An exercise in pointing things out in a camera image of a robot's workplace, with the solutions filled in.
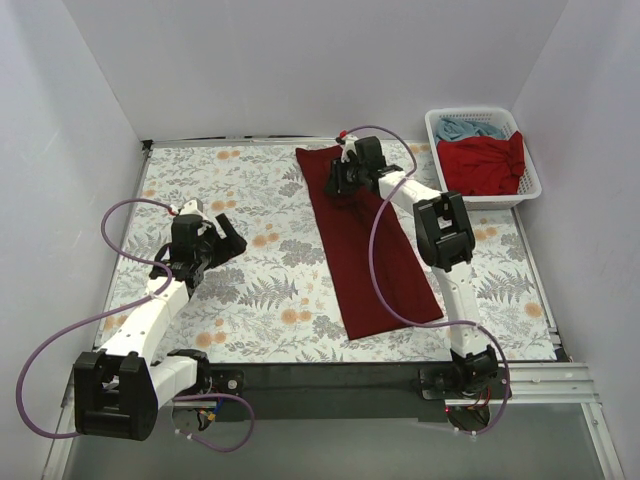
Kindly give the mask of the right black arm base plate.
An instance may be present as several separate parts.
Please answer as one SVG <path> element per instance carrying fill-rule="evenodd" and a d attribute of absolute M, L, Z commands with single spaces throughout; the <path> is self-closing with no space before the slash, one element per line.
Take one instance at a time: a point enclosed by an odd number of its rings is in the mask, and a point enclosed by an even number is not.
<path fill-rule="evenodd" d="M 429 364 L 418 370 L 418 385 L 425 400 L 475 400 L 490 392 L 491 399 L 502 399 L 506 385 L 505 369 L 499 367 L 492 377 L 464 383 L 448 363 Z"/>

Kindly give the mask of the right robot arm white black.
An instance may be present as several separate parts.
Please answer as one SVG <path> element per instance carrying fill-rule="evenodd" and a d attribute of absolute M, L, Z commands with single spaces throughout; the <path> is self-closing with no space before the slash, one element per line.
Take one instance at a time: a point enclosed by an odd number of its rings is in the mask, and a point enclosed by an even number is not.
<path fill-rule="evenodd" d="M 436 276 L 444 299 L 447 321 L 440 323 L 451 332 L 446 369 L 428 379 L 431 389 L 475 397 L 491 391 L 498 378 L 497 341 L 477 323 L 479 310 L 471 285 L 471 261 L 475 237 L 462 196 L 441 192 L 411 178 L 395 164 L 388 164 L 381 142 L 375 136 L 357 138 L 343 131 L 336 138 L 341 154 L 330 163 L 325 192 L 346 197 L 365 189 L 381 201 L 368 240 L 368 267 L 373 290 L 383 307 L 397 320 L 419 324 L 400 316 L 387 303 L 375 273 L 374 248 L 383 214 L 391 204 L 412 215 L 418 252 Z"/>

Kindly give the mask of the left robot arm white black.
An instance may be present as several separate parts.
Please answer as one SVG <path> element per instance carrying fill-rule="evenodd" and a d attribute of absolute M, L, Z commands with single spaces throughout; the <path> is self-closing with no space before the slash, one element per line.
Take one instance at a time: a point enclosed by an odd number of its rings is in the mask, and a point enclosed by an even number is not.
<path fill-rule="evenodd" d="M 206 272 L 243 254 L 246 247 L 224 214 L 209 220 L 189 207 L 173 218 L 170 240 L 153 259 L 149 300 L 135 307 L 99 349 L 81 353 L 74 363 L 77 433 L 142 441 L 166 403 L 181 394 L 200 400 L 211 392 L 206 353 L 178 349 L 159 363 L 153 359 Z"/>

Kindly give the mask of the dark red t shirt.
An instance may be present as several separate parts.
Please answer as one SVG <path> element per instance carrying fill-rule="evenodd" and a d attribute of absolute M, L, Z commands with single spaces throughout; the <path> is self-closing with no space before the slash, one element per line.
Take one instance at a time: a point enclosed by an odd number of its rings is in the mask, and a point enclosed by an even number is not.
<path fill-rule="evenodd" d="M 385 208 L 370 254 L 370 234 L 382 199 L 365 188 L 350 196 L 324 192 L 330 162 L 340 153 L 338 147 L 295 151 L 348 338 L 404 328 L 390 310 L 419 324 L 442 319 L 444 313 L 394 209 Z"/>

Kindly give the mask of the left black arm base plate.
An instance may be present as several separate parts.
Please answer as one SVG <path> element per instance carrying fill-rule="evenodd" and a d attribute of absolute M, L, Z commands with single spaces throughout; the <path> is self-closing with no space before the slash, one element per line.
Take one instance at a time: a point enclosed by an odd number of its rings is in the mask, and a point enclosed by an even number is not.
<path fill-rule="evenodd" d="M 223 393 L 241 396 L 245 384 L 245 375 L 238 369 L 214 369 L 204 377 L 201 394 Z"/>

